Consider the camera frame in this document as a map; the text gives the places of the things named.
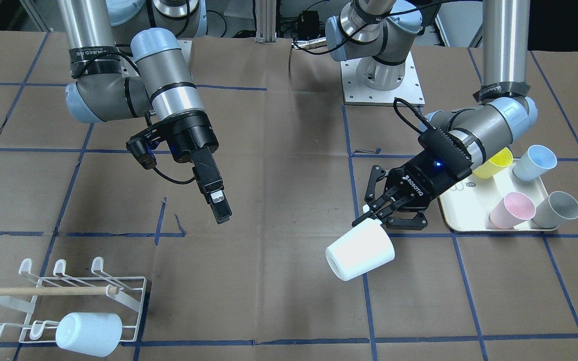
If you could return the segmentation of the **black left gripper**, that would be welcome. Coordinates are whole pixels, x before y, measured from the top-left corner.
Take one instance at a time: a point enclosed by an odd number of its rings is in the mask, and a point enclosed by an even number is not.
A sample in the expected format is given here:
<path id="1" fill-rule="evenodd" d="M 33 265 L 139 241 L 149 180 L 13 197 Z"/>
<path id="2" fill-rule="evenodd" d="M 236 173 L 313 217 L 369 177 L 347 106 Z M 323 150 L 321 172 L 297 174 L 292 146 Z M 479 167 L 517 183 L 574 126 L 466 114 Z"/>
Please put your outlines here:
<path id="1" fill-rule="evenodd" d="M 388 229 L 420 231 L 427 227 L 424 213 L 429 204 L 457 182 L 441 173 L 429 176 L 419 153 L 390 170 L 372 166 L 365 194 L 364 213 L 352 222 L 356 227 L 367 219 L 378 220 Z"/>

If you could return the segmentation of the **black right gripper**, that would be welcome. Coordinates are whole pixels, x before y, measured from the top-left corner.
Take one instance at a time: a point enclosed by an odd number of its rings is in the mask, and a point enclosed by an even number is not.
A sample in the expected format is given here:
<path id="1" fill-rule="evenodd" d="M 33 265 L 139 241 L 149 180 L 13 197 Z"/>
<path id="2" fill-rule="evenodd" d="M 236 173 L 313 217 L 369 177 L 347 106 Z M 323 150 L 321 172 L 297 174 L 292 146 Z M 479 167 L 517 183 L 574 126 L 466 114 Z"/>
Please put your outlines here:
<path id="1" fill-rule="evenodd" d="M 161 122 L 161 135 L 175 162 L 192 162 L 200 192 L 206 194 L 217 224 L 229 221 L 232 211 L 223 192 L 223 179 L 213 159 L 218 139 L 206 112 L 189 111 Z"/>

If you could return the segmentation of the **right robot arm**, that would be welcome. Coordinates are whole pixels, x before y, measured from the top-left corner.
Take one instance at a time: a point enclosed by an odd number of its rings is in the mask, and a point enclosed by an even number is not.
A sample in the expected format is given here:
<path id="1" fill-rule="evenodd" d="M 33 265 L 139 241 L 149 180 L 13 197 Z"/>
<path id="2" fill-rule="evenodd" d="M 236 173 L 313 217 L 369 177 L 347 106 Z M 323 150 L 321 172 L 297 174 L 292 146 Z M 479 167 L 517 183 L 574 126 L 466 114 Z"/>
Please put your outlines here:
<path id="1" fill-rule="evenodd" d="M 207 29 L 204 1 L 59 1 L 69 44 L 66 103 L 83 123 L 144 117 L 126 149 L 145 169 L 167 144 L 219 224 L 231 217 L 213 159 L 219 142 L 184 55 L 181 39 Z"/>

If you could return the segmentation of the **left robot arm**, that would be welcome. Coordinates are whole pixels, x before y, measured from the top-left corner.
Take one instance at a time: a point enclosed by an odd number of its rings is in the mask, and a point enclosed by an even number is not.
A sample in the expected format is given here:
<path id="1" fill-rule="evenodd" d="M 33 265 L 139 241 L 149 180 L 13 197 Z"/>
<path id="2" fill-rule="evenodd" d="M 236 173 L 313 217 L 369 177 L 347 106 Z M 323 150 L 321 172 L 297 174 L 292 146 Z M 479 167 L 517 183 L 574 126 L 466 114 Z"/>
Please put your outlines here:
<path id="1" fill-rule="evenodd" d="M 537 120 L 528 96 L 529 1 L 484 1 L 482 68 L 475 105 L 423 116 L 416 105 L 411 46 L 423 27 L 423 5 L 350 1 L 326 25 L 327 53 L 340 63 L 347 104 L 391 105 L 405 120 L 410 109 L 422 152 L 393 169 L 372 167 L 365 207 L 352 224 L 423 229 L 429 204 L 516 142 Z"/>

